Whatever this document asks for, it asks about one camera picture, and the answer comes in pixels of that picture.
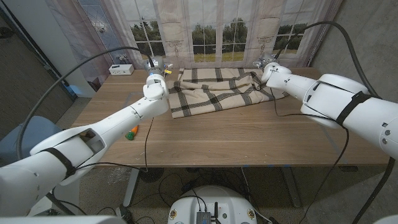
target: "black strap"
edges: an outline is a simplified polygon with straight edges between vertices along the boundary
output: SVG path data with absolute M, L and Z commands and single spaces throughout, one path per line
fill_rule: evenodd
M 41 150 L 41 152 L 49 152 L 49 153 L 53 154 L 57 159 L 59 159 L 59 161 L 62 162 L 62 164 L 65 166 L 65 168 L 67 168 L 67 174 L 66 174 L 64 180 L 66 178 L 70 177 L 71 175 L 75 174 L 76 168 L 74 168 L 74 166 L 72 165 L 70 160 L 68 158 L 66 158 L 60 151 L 58 151 L 58 149 L 48 148 L 48 149 Z
M 372 96 L 371 95 L 366 95 L 362 91 L 360 91 L 359 93 L 353 95 L 353 97 L 351 97 L 351 99 L 352 99 L 351 102 L 348 103 L 347 106 L 343 109 L 343 111 L 337 117 L 336 122 L 342 126 L 344 120 L 354 110 L 354 108 L 356 106 L 358 106 L 360 103 L 363 103 L 366 100 L 368 100 L 370 97 L 372 97 Z

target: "white wall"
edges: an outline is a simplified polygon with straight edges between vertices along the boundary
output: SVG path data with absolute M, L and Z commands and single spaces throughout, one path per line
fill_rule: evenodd
M 4 2 L 61 75 L 77 64 L 69 42 L 45 0 L 4 0 Z M 73 72 L 66 80 L 78 96 L 94 96 L 95 91 L 87 83 L 80 69 Z

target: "curtain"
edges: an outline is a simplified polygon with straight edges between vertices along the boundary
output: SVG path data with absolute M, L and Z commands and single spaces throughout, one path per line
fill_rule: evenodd
M 106 49 L 77 0 L 46 0 L 46 3 L 68 39 L 78 63 Z M 110 55 L 103 55 L 84 64 L 81 71 L 96 89 L 108 77 L 108 68 L 112 64 Z
M 46 0 L 80 62 L 119 46 L 138 47 L 174 68 L 248 68 L 260 54 L 282 49 L 280 63 L 302 67 L 314 55 L 341 0 Z M 112 64 L 143 69 L 145 55 L 120 50 L 82 68 L 102 84 Z

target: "beige blanket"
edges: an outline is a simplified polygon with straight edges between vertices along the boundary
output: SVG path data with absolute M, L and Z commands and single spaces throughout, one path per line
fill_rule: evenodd
M 261 83 L 259 69 L 201 68 L 185 70 L 169 82 L 173 118 L 220 111 L 273 100 L 269 87 Z M 272 90 L 276 99 L 286 93 Z

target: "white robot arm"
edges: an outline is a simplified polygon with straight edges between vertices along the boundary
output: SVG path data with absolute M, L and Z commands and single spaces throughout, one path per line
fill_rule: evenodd
M 309 116 L 310 119 L 330 128 L 343 125 L 398 159 L 397 103 L 367 95 L 368 89 L 364 85 L 349 78 L 324 74 L 319 80 L 313 80 L 293 75 L 272 56 L 262 55 L 262 58 L 254 64 L 264 68 L 261 80 L 267 86 L 286 91 L 300 100 L 302 113 L 336 122 Z
M 109 147 L 141 121 L 165 113 L 169 95 L 162 75 L 153 74 L 144 97 L 97 123 L 54 134 L 36 145 L 31 156 L 0 168 L 0 216 L 26 215 L 57 184 L 67 185 L 98 162 Z M 82 134 L 89 133 L 89 138 Z

